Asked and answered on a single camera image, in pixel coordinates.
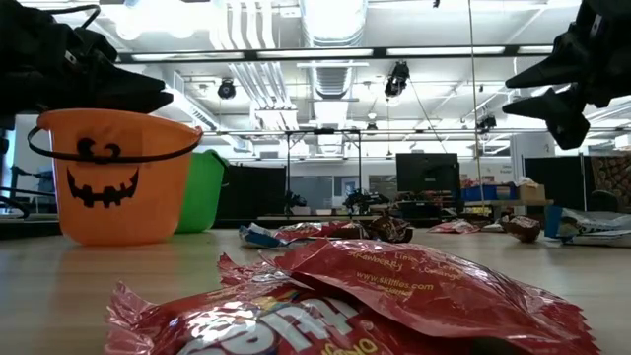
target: green bucket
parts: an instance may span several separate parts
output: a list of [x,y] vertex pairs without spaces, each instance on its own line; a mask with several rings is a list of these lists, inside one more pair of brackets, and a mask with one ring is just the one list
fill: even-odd
[[226,167],[212,149],[193,153],[176,233],[200,233],[213,226]]

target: computer monitor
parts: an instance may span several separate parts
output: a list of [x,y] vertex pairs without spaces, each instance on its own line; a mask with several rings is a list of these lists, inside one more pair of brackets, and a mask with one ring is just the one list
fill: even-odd
[[452,191],[456,193],[460,187],[460,166],[457,154],[397,154],[396,180],[399,192]]

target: cardboard box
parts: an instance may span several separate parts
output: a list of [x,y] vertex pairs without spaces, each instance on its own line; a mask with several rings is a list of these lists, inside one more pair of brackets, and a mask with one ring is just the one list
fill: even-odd
[[518,197],[522,201],[545,201],[545,186],[521,185]]

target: orange pumpkin bucket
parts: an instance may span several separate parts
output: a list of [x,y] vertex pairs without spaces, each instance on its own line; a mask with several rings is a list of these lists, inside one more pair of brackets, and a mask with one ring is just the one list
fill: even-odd
[[[31,143],[42,129],[52,152]],[[86,246],[131,246],[174,233],[200,138],[199,129],[147,114],[79,108],[42,114],[29,146],[54,159],[65,236]]]

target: ceiling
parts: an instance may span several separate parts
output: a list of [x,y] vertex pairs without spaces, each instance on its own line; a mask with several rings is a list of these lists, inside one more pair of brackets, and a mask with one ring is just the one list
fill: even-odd
[[[171,3],[177,0],[160,0]],[[96,1],[21,1],[36,7],[73,6]],[[371,0],[363,32],[364,46],[444,46],[471,45],[469,13],[467,1],[443,0],[438,9],[432,8],[432,0]],[[580,1],[578,0],[472,0],[473,45],[505,44],[544,44],[550,45],[554,38],[567,30],[574,21]],[[163,19],[155,22],[152,29],[132,40],[123,39],[117,28],[123,20],[123,5],[104,6],[102,15],[91,29],[105,34],[108,40],[120,51],[162,52],[179,50],[214,50],[209,39],[212,17],[209,3],[187,3],[179,12],[170,11],[168,6],[156,7],[156,13]],[[303,47],[302,23],[296,14],[300,14],[298,1],[272,1],[273,35],[276,45],[281,48]],[[86,14],[59,16],[60,22],[80,25]],[[335,17],[331,9],[332,27],[343,23],[344,19]],[[246,14],[242,15],[245,34]],[[191,36],[177,38],[172,35],[178,29],[191,30]],[[348,99],[348,111],[345,127],[364,129],[373,121],[379,129],[427,129],[429,122],[434,128],[473,128],[476,104],[486,103],[478,114],[494,113],[501,128],[544,128],[542,121],[520,117],[506,117],[501,106],[510,95],[530,95],[532,91],[509,92],[504,88],[504,81],[535,64],[543,57],[520,58],[476,58],[472,67],[470,58],[453,59],[412,59],[407,64],[410,69],[410,82],[401,94],[397,105],[387,105],[383,94],[385,79],[394,65],[394,60],[362,60],[368,66],[354,68],[352,85]],[[250,97],[237,82],[237,94],[231,100],[221,100],[217,89],[222,78],[232,77],[227,63],[195,64],[153,64],[152,68],[142,66],[130,68],[140,72],[159,72],[168,83],[173,73],[178,73],[184,80],[184,93],[199,107],[219,120],[221,130],[253,130]],[[282,76],[297,109],[297,123],[301,128],[318,126],[314,115],[314,94],[311,87],[309,70],[297,68],[297,62],[281,62]],[[625,103],[618,100],[612,105]],[[595,109],[589,107],[586,113]],[[193,119],[177,109],[165,109],[159,115],[194,124]],[[596,127],[616,127],[631,123],[631,115],[622,112],[616,116],[601,120]],[[592,137],[589,144],[602,144],[615,135],[600,134]],[[484,139],[492,145],[507,146],[510,135],[487,135]],[[365,141],[374,140],[375,148],[381,154],[387,141],[389,150],[408,150],[409,143],[404,141],[422,141],[415,149],[430,147],[442,150],[445,144],[437,141],[436,135],[410,136],[409,134],[366,137]],[[441,140],[461,140],[458,147],[471,147],[473,136],[440,136]],[[204,140],[208,145],[226,145],[220,138]],[[255,140],[255,145],[278,146],[271,140]],[[317,140],[306,138],[307,145],[317,144]]]

